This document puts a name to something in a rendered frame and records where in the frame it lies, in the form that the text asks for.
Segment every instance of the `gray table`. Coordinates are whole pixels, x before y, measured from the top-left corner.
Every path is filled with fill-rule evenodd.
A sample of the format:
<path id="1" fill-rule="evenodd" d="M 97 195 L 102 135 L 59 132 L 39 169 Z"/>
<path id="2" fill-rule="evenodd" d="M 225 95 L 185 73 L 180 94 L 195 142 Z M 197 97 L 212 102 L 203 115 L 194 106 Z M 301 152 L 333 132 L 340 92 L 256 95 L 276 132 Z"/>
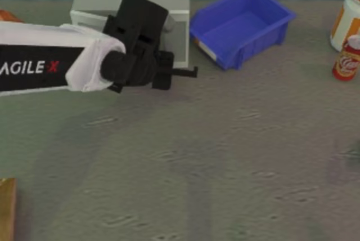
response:
<path id="1" fill-rule="evenodd" d="M 199 79 L 169 92 L 1 97 L 17 240 L 356 240 L 360 166 L 347 151 L 360 82 L 333 79 L 328 43 L 340 3 L 286 5 L 298 18 L 285 44 L 240 71 L 191 46 Z M 29 23 L 69 21 L 69 3 L 0 7 Z"/>

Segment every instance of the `blue plastic bin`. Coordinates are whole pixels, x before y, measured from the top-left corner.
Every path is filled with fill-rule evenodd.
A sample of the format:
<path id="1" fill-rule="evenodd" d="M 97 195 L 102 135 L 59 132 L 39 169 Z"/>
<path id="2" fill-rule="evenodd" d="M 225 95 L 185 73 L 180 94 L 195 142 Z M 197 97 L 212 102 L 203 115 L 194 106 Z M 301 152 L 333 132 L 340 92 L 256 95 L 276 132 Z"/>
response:
<path id="1" fill-rule="evenodd" d="M 223 69 L 281 44 L 295 14 L 276 0 L 220 0 L 199 10 L 190 36 Z"/>

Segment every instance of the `white bottle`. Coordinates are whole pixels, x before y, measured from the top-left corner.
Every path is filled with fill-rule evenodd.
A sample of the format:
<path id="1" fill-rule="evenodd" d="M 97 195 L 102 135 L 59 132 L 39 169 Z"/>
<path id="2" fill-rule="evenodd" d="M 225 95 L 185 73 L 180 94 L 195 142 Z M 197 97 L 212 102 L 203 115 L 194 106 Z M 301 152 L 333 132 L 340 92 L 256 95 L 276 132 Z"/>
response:
<path id="1" fill-rule="evenodd" d="M 345 0 L 330 34 L 331 45 L 341 51 L 344 42 L 360 31 L 360 0 Z"/>

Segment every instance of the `brown wooden block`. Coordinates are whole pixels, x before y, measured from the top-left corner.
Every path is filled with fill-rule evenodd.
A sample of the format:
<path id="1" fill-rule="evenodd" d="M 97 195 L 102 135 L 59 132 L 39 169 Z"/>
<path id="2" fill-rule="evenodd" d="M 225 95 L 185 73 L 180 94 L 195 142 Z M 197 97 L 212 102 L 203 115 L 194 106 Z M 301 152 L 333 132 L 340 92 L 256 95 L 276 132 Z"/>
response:
<path id="1" fill-rule="evenodd" d="M 6 10 L 0 10 L 0 21 L 13 21 L 15 23 L 22 23 L 23 21 L 18 19 L 13 13 Z"/>
<path id="2" fill-rule="evenodd" d="M 15 179 L 0 179 L 0 241 L 13 241 L 14 239 L 15 200 Z"/>

